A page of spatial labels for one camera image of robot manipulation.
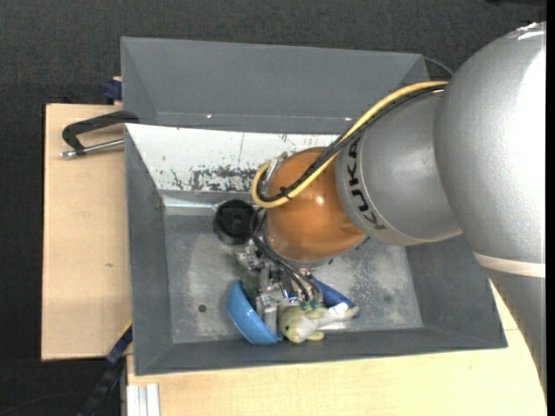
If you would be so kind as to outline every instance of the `metal clamp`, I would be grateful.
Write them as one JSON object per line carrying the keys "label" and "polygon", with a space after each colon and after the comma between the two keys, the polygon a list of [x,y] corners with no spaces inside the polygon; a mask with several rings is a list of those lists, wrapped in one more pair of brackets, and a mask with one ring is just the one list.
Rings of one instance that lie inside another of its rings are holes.
{"label": "metal clamp", "polygon": [[71,125],[67,125],[63,128],[62,138],[73,148],[73,150],[65,151],[64,153],[60,153],[60,155],[62,157],[76,157],[110,148],[112,146],[123,145],[123,139],[119,139],[101,143],[99,145],[84,146],[79,139],[77,139],[77,135],[79,134],[89,133],[104,127],[111,127],[112,125],[117,125],[119,123],[139,123],[139,118],[129,111],[118,111],[116,113],[101,115],[100,117],[94,117],[93,119],[78,121],[76,123],[72,123]]}

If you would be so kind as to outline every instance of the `blue bowl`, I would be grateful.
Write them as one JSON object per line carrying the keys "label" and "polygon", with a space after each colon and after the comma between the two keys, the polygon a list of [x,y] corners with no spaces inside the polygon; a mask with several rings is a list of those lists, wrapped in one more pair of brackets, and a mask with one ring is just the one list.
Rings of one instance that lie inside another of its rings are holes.
{"label": "blue bowl", "polygon": [[260,319],[246,298],[241,281],[236,281],[232,285],[225,303],[225,310],[241,334],[251,344],[269,345],[283,339],[280,334],[274,335]]}

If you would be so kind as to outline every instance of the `wooden board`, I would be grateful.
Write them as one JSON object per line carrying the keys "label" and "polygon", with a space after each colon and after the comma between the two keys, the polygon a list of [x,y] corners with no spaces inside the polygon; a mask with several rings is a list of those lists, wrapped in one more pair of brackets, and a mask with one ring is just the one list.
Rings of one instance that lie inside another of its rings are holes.
{"label": "wooden board", "polygon": [[496,296],[508,348],[154,376],[135,376],[128,356],[127,383],[158,383],[162,416],[544,415],[528,347]]}
{"label": "wooden board", "polygon": [[[42,358],[105,356],[131,318],[123,147],[63,159],[63,128],[119,106],[46,106]],[[122,126],[80,136],[85,146]]]}

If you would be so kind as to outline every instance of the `gray floor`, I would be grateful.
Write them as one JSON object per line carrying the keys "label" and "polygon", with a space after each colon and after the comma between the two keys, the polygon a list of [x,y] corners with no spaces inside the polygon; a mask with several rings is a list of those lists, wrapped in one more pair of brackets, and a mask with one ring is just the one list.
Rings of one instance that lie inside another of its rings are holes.
{"label": "gray floor", "polygon": [[39,361],[42,104],[104,103],[120,36],[413,51],[457,68],[540,19],[545,4],[483,0],[0,0],[0,415],[74,414],[102,370]]}

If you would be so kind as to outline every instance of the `black cap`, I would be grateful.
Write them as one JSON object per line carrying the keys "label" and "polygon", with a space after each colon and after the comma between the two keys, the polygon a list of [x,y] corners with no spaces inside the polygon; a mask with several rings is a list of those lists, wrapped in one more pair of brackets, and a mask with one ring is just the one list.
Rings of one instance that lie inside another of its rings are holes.
{"label": "black cap", "polygon": [[214,231],[226,244],[244,244],[256,227],[256,211],[252,206],[236,198],[219,206],[214,218]]}

